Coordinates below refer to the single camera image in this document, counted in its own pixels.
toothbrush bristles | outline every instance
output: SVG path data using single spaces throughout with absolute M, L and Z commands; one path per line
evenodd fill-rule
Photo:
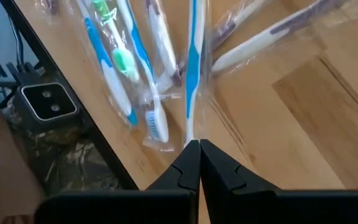
M 146 112 L 146 123 L 147 126 L 149 127 L 152 137 L 155 140 L 159 141 L 160 135 L 158 134 L 157 125 L 155 124 L 154 111 Z

purple and white toothbrush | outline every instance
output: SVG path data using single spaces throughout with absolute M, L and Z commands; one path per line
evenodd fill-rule
M 328 11 L 342 6 L 348 0 L 319 0 L 299 10 L 287 18 L 277 22 L 251 39 L 234 47 L 220 56 L 212 66 L 212 72 L 219 72 L 238 62 L 252 58 L 261 50 L 272 45 L 281 38 L 309 25 L 309 21 Z

wooden table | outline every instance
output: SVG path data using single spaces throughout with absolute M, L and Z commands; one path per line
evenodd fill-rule
M 144 34 L 143 5 L 134 4 L 137 1 L 132 5 Z M 239 0 L 210 2 L 216 22 Z M 274 1 L 236 31 L 215 56 L 311 2 Z M 33 1 L 16 3 L 137 186 L 148 187 L 183 147 L 183 101 L 165 104 L 176 151 L 161 153 L 143 146 L 144 130 L 126 131 L 110 107 L 98 79 L 100 71 L 93 66 L 97 62 L 88 58 L 69 15 L 61 13 L 50 26 L 35 16 Z M 187 45 L 188 2 L 163 3 L 174 48 L 182 54 Z M 358 12 L 348 5 L 248 66 L 213 80 L 204 137 L 283 189 L 358 189 L 358 19 L 353 19 Z M 82 26 L 79 18 L 77 25 Z M 144 42 L 150 50 L 146 35 Z M 200 218 L 207 220 L 203 212 Z

clear plastic packaging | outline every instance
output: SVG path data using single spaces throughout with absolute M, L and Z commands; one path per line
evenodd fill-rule
M 59 8 L 61 0 L 34 0 L 36 18 L 41 18 L 49 25 L 55 25 L 60 23 Z
M 167 26 L 161 6 L 157 9 L 160 10 L 158 14 L 154 13 L 154 4 L 158 2 L 145 3 L 149 4 L 147 17 L 150 20 L 154 19 L 150 23 L 151 26 L 155 25 L 154 23 L 161 26 L 158 29 L 154 27 L 154 36 L 149 39 L 153 42 L 151 46 L 154 46 L 154 57 L 158 55 L 160 58 L 156 64 L 164 67 L 161 73 L 155 71 L 156 66 L 150 60 L 146 49 L 150 44 L 144 44 L 143 40 L 147 38 L 140 35 L 145 27 L 138 27 L 129 1 L 66 0 L 65 11 L 69 14 L 69 23 L 76 30 L 89 59 L 94 62 L 95 73 L 100 74 L 99 77 L 105 83 L 103 89 L 106 89 L 110 104 L 128 124 L 128 130 L 144 134 L 143 145 L 158 151 L 170 152 L 178 149 L 178 126 L 175 124 L 176 118 L 168 117 L 171 111 L 167 111 L 166 105 L 170 108 L 172 105 L 180 105 L 185 99 L 184 87 L 178 85 L 178 82 L 174 91 L 166 91 L 163 94 L 158 91 L 160 80 L 175 83 L 178 66 L 173 50 L 162 52 L 172 43 L 167 37 Z M 171 57 L 171 60 L 163 61 L 166 57 L 164 54 L 168 54 L 167 57 Z M 202 67 L 206 67 L 207 62 L 204 60 Z M 197 95 L 202 95 L 201 87 Z
M 188 56 L 185 77 L 186 143 L 205 133 L 211 71 L 210 7 L 208 0 L 190 0 Z
M 270 1 L 253 0 L 252 2 L 248 1 L 247 4 L 242 2 L 239 9 L 236 5 L 232 11 L 226 13 L 214 33 L 214 49 L 219 47 L 224 40 L 233 34 L 240 23 L 246 21 L 249 17 L 248 15 L 251 15 L 251 11 L 252 14 L 258 12 L 258 10 L 268 2 Z M 305 27 L 315 26 L 316 21 L 320 17 L 327 16 L 330 12 L 334 12 L 341 7 L 352 9 L 352 14 L 358 16 L 358 1 L 317 0 L 221 55 L 214 61 L 212 72 L 214 75 L 227 70 L 229 71 L 226 73 L 231 73 L 244 64 L 248 64 L 262 52 L 283 47 L 283 39 L 286 39 L 286 37 L 293 35 L 299 30 L 304 31 L 303 28 Z M 342 17 L 339 16 L 335 17 L 335 21 L 324 24 L 324 26 L 329 29 L 331 26 L 338 25 L 342 22 L 344 21 Z M 307 33 L 304 37 L 310 38 L 312 35 L 311 33 Z
M 178 55 L 173 48 L 163 4 L 161 0 L 144 0 L 144 9 L 156 52 L 153 68 L 158 74 L 156 80 L 158 92 L 165 99 L 177 98 L 181 95 L 183 67 L 180 69 L 178 66 Z M 149 90 L 143 95 L 143 103 L 152 101 L 153 96 Z

toothbrush head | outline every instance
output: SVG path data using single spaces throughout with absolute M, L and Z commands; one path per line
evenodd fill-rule
M 167 117 L 160 103 L 154 106 L 153 111 L 147 111 L 145 114 L 147 126 L 154 140 L 167 143 L 169 140 Z
M 111 58 L 117 69 L 131 82 L 137 83 L 140 80 L 136 61 L 130 51 L 127 49 L 114 49 L 111 53 Z

